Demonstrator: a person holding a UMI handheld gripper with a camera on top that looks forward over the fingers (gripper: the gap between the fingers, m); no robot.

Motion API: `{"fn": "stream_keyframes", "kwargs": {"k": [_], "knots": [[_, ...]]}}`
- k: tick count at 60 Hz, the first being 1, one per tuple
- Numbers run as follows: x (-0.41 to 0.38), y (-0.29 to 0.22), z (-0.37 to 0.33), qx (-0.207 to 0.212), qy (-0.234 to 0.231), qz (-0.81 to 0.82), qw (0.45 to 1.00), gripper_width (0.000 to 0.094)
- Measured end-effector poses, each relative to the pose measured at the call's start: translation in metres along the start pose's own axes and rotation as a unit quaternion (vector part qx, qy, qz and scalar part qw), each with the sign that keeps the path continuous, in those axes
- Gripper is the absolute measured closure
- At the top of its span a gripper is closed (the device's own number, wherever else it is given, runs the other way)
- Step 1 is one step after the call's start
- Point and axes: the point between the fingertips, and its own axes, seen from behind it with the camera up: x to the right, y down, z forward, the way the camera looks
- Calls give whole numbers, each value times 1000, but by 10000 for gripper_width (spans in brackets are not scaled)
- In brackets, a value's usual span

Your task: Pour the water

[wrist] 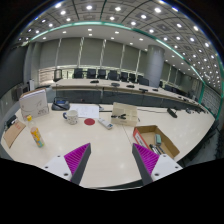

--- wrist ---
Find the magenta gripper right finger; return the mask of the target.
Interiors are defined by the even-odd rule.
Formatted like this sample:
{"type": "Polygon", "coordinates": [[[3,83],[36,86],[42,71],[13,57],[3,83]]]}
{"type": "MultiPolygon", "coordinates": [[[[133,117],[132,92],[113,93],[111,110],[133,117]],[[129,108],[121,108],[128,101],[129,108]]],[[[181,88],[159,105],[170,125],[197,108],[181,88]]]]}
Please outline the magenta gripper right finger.
{"type": "Polygon", "coordinates": [[[136,143],[132,146],[132,154],[136,160],[143,185],[152,183],[182,169],[167,154],[158,155],[136,143]]]}

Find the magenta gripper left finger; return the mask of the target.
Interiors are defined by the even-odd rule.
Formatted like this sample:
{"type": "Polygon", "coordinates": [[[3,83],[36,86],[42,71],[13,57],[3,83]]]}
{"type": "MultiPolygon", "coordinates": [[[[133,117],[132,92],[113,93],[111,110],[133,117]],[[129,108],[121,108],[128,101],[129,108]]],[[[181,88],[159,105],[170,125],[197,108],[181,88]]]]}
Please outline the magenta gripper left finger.
{"type": "Polygon", "coordinates": [[[80,146],[66,155],[58,155],[43,166],[43,170],[79,185],[85,171],[91,144],[80,146]]]}

